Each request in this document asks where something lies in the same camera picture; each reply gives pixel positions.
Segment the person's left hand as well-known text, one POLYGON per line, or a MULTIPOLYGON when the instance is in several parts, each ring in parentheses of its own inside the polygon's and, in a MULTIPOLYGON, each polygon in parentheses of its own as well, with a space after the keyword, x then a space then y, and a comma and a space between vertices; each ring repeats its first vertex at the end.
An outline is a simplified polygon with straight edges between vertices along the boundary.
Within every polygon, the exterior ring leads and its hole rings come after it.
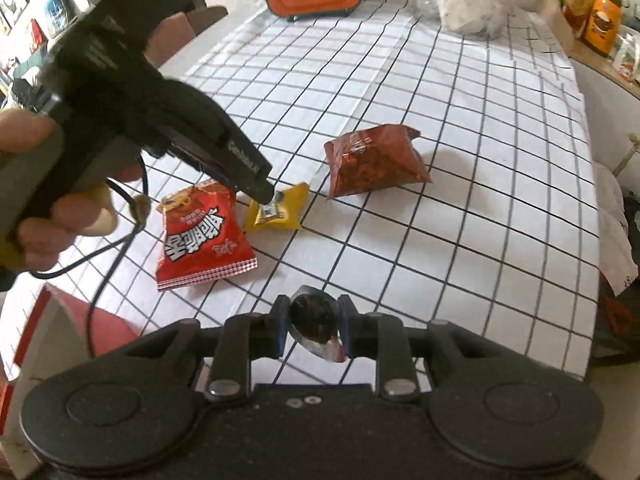
POLYGON ((18 236, 28 218, 47 219, 63 196, 83 193, 134 164, 153 139, 142 107, 66 105, 49 114, 1 113, 1 281, 9 289, 29 269, 18 236))

